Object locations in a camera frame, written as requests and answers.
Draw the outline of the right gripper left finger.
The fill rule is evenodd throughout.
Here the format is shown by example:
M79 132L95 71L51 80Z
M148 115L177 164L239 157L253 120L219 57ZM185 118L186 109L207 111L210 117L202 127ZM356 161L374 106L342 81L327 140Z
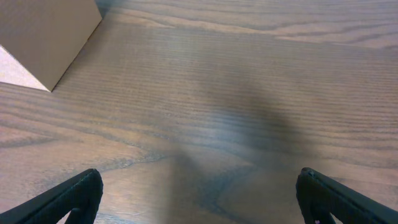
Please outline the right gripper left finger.
M96 169L87 169L50 190L1 214L1 223L93 224L103 195L103 181Z

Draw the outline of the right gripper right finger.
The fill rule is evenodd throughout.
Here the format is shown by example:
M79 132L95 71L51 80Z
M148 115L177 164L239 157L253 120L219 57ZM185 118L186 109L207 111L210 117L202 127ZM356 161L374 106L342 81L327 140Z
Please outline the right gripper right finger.
M306 224L397 224L397 211L304 167L296 182L296 198Z

